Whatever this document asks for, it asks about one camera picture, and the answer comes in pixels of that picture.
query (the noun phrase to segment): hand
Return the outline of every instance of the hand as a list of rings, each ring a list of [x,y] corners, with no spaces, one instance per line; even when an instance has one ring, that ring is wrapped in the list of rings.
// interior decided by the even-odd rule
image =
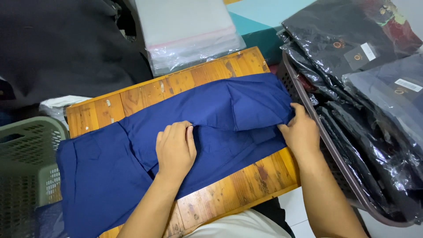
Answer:
[[[175,122],[159,132],[156,153],[159,161],[157,175],[182,182],[194,164],[197,150],[192,136],[192,124]]]
[[[297,159],[320,152],[320,133],[316,122],[306,114],[302,105],[291,103],[291,106],[295,109],[295,117],[288,125],[277,125],[286,145]]]

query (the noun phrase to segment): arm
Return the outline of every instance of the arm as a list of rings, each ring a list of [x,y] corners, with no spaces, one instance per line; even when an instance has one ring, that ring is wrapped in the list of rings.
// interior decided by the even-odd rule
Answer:
[[[176,193],[197,155],[192,124],[187,121],[176,122],[159,132],[156,152],[159,172],[118,238],[163,236]]]
[[[320,151],[319,128],[303,106],[291,105],[295,108],[295,117],[287,126],[278,127],[297,159],[305,210],[314,235],[367,237]]]

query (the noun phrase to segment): navy blue shirt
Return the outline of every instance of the navy blue shirt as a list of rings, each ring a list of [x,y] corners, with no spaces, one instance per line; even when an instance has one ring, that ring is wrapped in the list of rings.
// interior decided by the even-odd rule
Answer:
[[[286,147],[275,125],[292,118],[289,103],[271,73],[229,78],[61,142],[57,162],[66,231],[94,238],[128,219],[158,172],[156,137],[167,125],[194,125],[197,157],[178,199]]]

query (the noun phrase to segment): forearm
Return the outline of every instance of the forearm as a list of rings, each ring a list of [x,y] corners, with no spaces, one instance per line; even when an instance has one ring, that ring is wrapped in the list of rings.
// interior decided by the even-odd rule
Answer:
[[[298,158],[304,204],[318,237],[367,237],[321,152]]]
[[[118,238],[161,238],[181,182],[158,174]]]

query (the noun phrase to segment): green plastic basket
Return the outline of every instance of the green plastic basket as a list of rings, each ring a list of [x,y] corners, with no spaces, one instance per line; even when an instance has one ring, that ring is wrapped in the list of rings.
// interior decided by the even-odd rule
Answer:
[[[34,209],[62,199],[55,155],[68,138],[45,116],[0,127],[0,238],[33,237]]]

